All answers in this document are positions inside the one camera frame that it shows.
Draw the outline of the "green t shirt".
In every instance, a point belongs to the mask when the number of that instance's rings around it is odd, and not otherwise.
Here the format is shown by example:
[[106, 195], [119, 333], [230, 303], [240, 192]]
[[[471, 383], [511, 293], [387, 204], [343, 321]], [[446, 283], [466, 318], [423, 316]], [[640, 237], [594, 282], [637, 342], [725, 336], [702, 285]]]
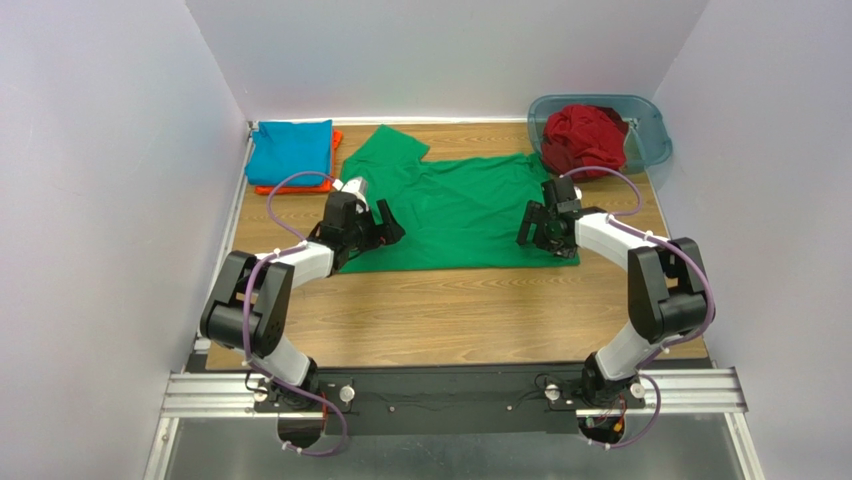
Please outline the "green t shirt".
[[528, 201], [541, 200], [550, 177], [537, 155], [428, 161], [429, 151], [380, 126], [344, 161], [342, 178], [364, 178], [371, 210], [386, 200], [405, 230], [398, 243], [350, 260], [345, 273], [579, 265], [579, 257], [516, 242]]

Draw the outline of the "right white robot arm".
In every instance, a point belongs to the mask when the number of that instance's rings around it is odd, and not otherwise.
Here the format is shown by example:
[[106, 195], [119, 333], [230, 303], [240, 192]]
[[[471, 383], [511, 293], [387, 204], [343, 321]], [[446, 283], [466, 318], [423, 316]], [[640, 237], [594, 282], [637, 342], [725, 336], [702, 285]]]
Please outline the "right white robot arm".
[[627, 274], [628, 320], [619, 333], [584, 362], [578, 393], [591, 406], [614, 401], [664, 350], [703, 333], [715, 316], [700, 250], [689, 238], [642, 232], [597, 207], [584, 207], [568, 177], [541, 185], [541, 201], [529, 201], [517, 234], [556, 257], [592, 251]]

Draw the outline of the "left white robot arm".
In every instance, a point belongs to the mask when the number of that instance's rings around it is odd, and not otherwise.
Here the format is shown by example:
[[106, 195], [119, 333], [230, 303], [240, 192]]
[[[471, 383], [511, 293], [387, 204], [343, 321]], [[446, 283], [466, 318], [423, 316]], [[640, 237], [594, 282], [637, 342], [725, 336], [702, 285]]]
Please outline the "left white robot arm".
[[285, 335], [292, 292], [338, 273], [359, 254], [400, 242], [405, 234], [386, 200], [370, 208], [361, 193], [335, 191], [321, 221], [298, 245], [226, 255], [202, 311], [200, 333], [241, 353], [271, 388], [294, 400], [316, 402], [316, 363]]

